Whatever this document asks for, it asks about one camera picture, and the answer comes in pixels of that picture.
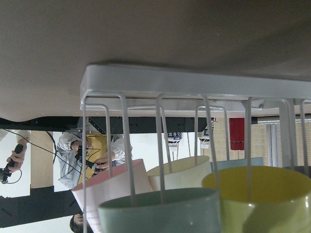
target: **yellow cup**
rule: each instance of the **yellow cup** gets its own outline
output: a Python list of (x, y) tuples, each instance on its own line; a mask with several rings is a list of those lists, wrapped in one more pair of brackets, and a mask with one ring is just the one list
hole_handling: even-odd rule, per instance
[[(310, 233), (311, 180), (298, 172), (252, 166), (250, 200), (247, 167), (219, 171), (224, 233)], [(202, 186), (216, 188), (214, 173)]]

